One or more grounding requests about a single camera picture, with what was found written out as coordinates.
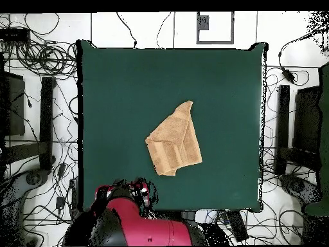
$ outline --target tan towel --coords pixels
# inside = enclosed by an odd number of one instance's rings
[[[178,106],[145,140],[156,172],[175,176],[176,170],[202,162],[191,119],[193,102]]]

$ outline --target green tablecloth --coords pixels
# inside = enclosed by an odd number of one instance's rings
[[[77,44],[83,74],[84,170],[79,181],[84,208],[93,202],[96,187],[136,177],[156,186],[156,210],[259,207],[265,44],[249,51]],[[179,169],[175,177],[158,176],[145,138],[187,100],[193,101],[203,162]]]

